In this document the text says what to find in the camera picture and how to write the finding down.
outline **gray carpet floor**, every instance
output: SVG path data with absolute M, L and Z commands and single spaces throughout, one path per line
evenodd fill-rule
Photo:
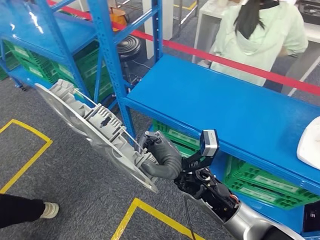
M 184 0 L 189 6 L 192 0 Z M 141 7 L 139 0 L 131 5 Z M 134 20 L 141 14 L 125 8 Z M 173 40 L 193 46 L 197 24 L 190 17 L 181 35 Z M 177 29 L 175 21 L 174 31 Z M 152 66 L 146 60 L 144 47 L 137 62 Z M 165 52 L 191 60 L 190 55 L 165 48 Z M 278 59 L 272 71 L 285 74 L 294 61 L 287 57 Z M 130 70 L 143 76 L 147 68 L 129 63 Z M 318 67 L 306 81 L 320 84 Z M 279 86 L 271 84 L 270 88 Z M 297 91 L 294 97 L 320 105 L 320 99 Z M 146 130 L 151 119 L 132 111 L 137 133 Z M 34 89 L 21 92 L 6 79 L 0 81 L 0 126 L 17 119 L 34 127 L 53 140 L 45 153 L 11 187 L 8 193 L 27 198 L 40 198 L 57 202 L 60 211 L 52 220 L 38 220 L 0 229 L 0 240 L 109 240 L 115 233 L 134 198 L 139 198 L 162 213 L 188 227 L 183 195 L 171 181 L 158 179 L 159 194 L 140 186 L 131 177 L 114 167 L 93 149 L 53 112 Z M 43 145 L 43 141 L 18 126 L 11 126 L 0 134 L 0 186 L 22 167 Z M 228 233 L 212 219 L 189 203 L 194 231 L 206 240 L 230 240 Z M 158 219 L 137 208 L 125 229 L 121 240 L 184 240 L 188 239 Z

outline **yellow floor marking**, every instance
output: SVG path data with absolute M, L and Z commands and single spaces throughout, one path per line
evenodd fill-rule
M 111 240 L 118 240 L 122 235 L 122 233 L 125 231 L 125 229 L 127 227 L 130 219 L 132 217 L 132 215 L 134 213 L 134 211 L 137 208 L 140 208 L 145 212 L 147 212 L 155 218 L 157 218 L 163 223 L 165 223 L 171 228 L 174 228 L 181 234 L 186 235 L 187 237 L 189 237 L 190 239 L 192 239 L 192 235 L 191 231 L 182 224 L 180 224 L 177 221 L 175 221 L 172 218 L 170 218 L 167 215 L 165 215 L 160 211 L 158 211 L 155 208 L 153 208 L 149 204 L 146 204 L 145 202 L 143 202 L 138 198 L 134 198 L 132 203 L 130 205 L 130 207 L 128 209 L 127 213 L 125 215 L 125 217 L 120 222 L 120 224 L 118 226 L 116 231 L 112 236 Z M 197 234 L 194 234 L 195 236 L 195 239 L 197 240 L 205 240 L 204 238 L 198 236 Z
M 13 176 L 11 179 L 10 179 L 7 184 L 5 184 L 4 187 L 2 187 L 2 189 L 0 189 L 0 194 L 4 194 L 5 192 L 7 192 L 10 187 L 11 187 L 13 184 L 14 184 L 15 182 L 17 182 L 17 180 L 18 180 L 20 177 L 21 177 L 24 172 L 26 172 L 27 169 L 29 169 L 31 165 L 32 165 L 34 162 L 35 162 L 35 160 L 37 160 L 38 157 L 40 157 L 42 154 L 43 154 L 46 149 L 48 149 L 50 145 L 52 144 L 52 140 L 48 138 L 48 136 L 38 131 L 37 129 L 35 129 L 32 126 L 29 126 L 26 123 L 21 122 L 21 121 L 18 121 L 18 120 L 15 120 L 15 119 L 11 119 L 10 120 L 8 123 L 5 124 L 5 126 L 3 126 L 2 128 L 0 129 L 0 134 L 2 133 L 3 131 L 5 131 L 5 129 L 7 129 L 8 127 L 9 127 L 11 124 L 16 124 L 18 125 L 20 127 L 29 130 L 33 134 L 37 135 L 38 137 L 43 139 L 44 141 L 45 141 L 46 143 L 45 145 L 43 145 L 42 148 L 40 148 L 40 150 L 38 150 L 37 153 L 35 153 L 34 156 L 32 156 L 32 158 L 30 158 L 27 163 L 26 163 L 24 166 L 23 166 L 21 169 L 20 169 L 19 171 L 17 171 L 14 176 Z
M 192 10 L 192 8 L 194 8 L 195 5 L 197 5 L 197 1 L 194 1 L 194 3 L 191 4 L 190 6 L 182 6 L 183 9 L 186 9 L 186 10 Z M 174 4 L 174 7 L 176 8 L 179 8 L 180 5 L 177 5 L 177 4 Z

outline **red rope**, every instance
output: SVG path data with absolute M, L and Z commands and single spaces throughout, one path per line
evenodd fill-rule
M 52 1 L 52 0 L 47 0 L 47 1 L 48 2 L 49 5 L 56 4 L 54 1 Z M 61 9 L 70 14 L 77 15 L 77 16 L 85 18 L 88 20 L 92 20 L 91 15 L 88 12 L 83 12 L 83 11 L 71 8 L 69 6 L 63 6 Z M 116 22 L 112 22 L 112 26 L 119 30 L 122 30 L 126 27 L 126 26 L 118 24 Z M 146 39 L 146 40 L 150 40 L 150 41 L 153 40 L 153 37 L 152 35 L 146 34 L 142 31 L 134 30 L 133 32 L 131 32 L 131 34 L 138 38 L 141 38 L 141 39 Z M 217 63 L 229 66 L 231 68 L 238 69 L 240 71 L 244 71 L 244 72 L 247 72 L 247 73 L 250 73 L 250 74 L 253 74 L 253 75 L 256 75 L 256 76 L 259 76 L 259 77 L 262 77 L 265 79 L 269 79 L 272 82 L 283 84 L 285 86 L 297 88 L 301 91 L 320 96 L 320 86 L 317 86 L 314 84 L 301 82 L 301 81 L 298 81 L 291 77 L 286 77 L 286 76 L 282 76 L 282 75 L 279 75 L 274 72 L 262 70 L 260 68 L 245 65 L 243 63 L 232 61 L 232 60 L 229 60 L 229 59 L 226 59 L 226 58 L 223 58 L 220 56 L 212 55 L 205 51 L 198 50 L 193 47 L 186 46 L 186 45 L 174 42 L 174 41 L 163 40 L 163 45 L 168 48 L 177 50 L 180 52 L 183 52 L 183 53 L 190 54 L 190 55 L 195 55 L 202 59 L 208 59 L 213 62 L 217 62 Z

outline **shoe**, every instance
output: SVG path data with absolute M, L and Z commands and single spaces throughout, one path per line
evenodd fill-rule
M 59 212 L 59 205 L 57 203 L 45 202 L 45 205 L 45 211 L 40 216 L 41 219 L 53 219 Z

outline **gray robot arm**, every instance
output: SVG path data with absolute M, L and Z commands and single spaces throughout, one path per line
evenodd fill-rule
M 221 224 L 236 240 L 303 240 L 288 227 L 272 221 L 239 201 L 224 184 L 220 182 L 207 166 L 210 166 L 219 149 L 215 130 L 205 130 L 200 137 L 200 150 L 189 158 L 177 155 L 177 149 L 161 132 L 146 132 L 142 145 L 150 150 L 164 172 L 155 165 L 143 168 L 156 177 L 173 179 L 191 201 Z

